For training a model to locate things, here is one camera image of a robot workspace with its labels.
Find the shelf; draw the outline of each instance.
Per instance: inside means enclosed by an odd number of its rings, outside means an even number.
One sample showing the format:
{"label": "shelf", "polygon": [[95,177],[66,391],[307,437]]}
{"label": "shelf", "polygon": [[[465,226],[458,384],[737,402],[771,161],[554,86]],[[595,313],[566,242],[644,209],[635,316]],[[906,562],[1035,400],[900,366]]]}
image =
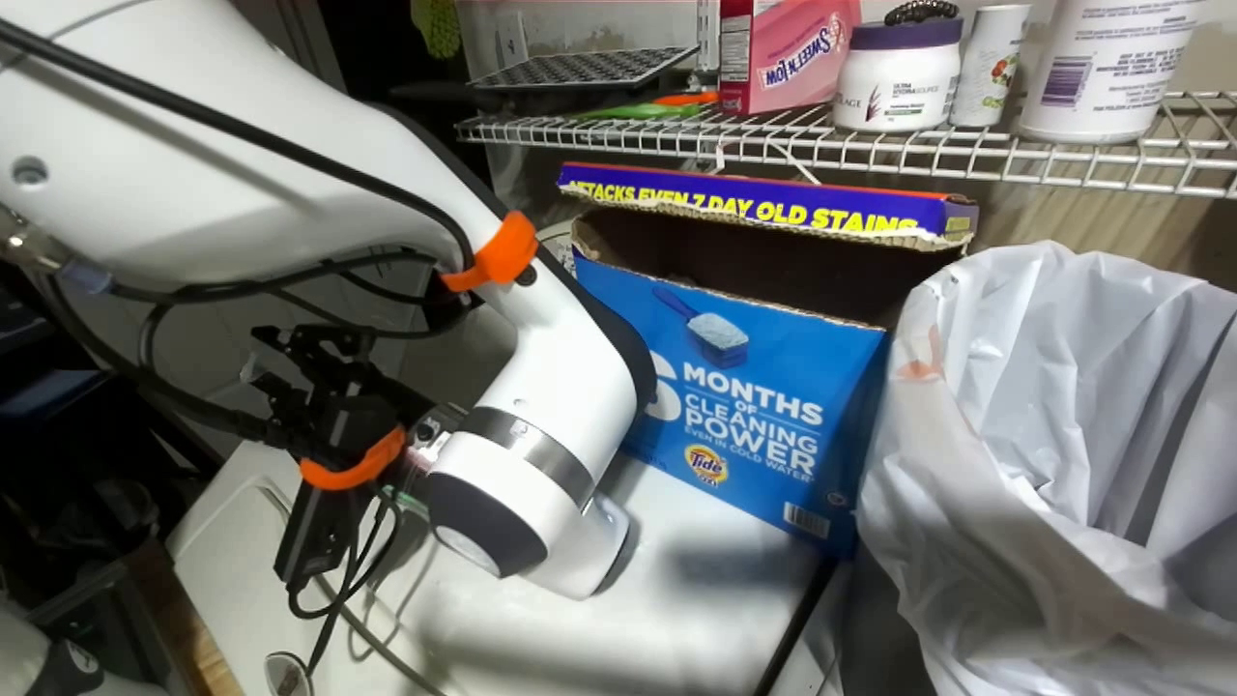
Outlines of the shelf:
{"label": "shelf", "polygon": [[581,155],[644,155],[800,169],[867,169],[914,177],[1025,183],[1237,201],[1237,93],[1170,93],[1138,144],[1068,147],[1009,131],[869,135],[835,129],[826,107],[737,120],[474,117],[465,144],[545,147]]}

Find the white plastic bag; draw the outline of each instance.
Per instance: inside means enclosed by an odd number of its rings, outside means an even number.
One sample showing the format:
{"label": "white plastic bag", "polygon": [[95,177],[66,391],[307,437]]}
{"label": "white plastic bag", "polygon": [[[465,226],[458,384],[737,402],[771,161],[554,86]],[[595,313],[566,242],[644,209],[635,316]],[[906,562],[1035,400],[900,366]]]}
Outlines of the white plastic bag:
{"label": "white plastic bag", "polygon": [[916,287],[857,530],[941,691],[1237,691],[1235,316],[1052,242]]}

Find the laundry detergent box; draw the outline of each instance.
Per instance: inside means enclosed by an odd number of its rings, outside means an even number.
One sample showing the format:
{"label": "laundry detergent box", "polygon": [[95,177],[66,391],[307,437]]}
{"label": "laundry detergent box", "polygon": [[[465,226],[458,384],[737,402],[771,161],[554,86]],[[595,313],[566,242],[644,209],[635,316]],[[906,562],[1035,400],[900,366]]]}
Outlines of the laundry detergent box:
{"label": "laundry detergent box", "polygon": [[781,111],[835,95],[857,0],[722,0],[722,107]]}
{"label": "laundry detergent box", "polygon": [[577,217],[577,280],[642,331],[659,366],[621,450],[849,553],[884,325],[954,250],[778,229],[778,206],[803,206],[798,183],[566,165],[562,191],[590,201]]}

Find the trash can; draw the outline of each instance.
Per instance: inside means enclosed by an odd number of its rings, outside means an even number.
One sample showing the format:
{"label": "trash can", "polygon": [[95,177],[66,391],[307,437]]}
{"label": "trash can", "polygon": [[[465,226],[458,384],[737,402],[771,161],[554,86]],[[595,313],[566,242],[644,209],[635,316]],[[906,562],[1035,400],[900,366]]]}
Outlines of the trash can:
{"label": "trash can", "polygon": [[1237,691],[1235,316],[1055,242],[914,290],[857,535],[936,691]]}

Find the blue box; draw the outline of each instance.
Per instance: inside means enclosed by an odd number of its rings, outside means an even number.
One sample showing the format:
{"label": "blue box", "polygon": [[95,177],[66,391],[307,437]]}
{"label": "blue box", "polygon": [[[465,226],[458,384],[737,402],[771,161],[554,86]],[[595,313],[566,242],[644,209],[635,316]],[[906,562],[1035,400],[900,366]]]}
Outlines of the blue box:
{"label": "blue box", "polygon": [[946,258],[638,209],[585,211],[577,280],[642,331],[659,366],[659,400],[621,450],[848,555],[884,322]]}

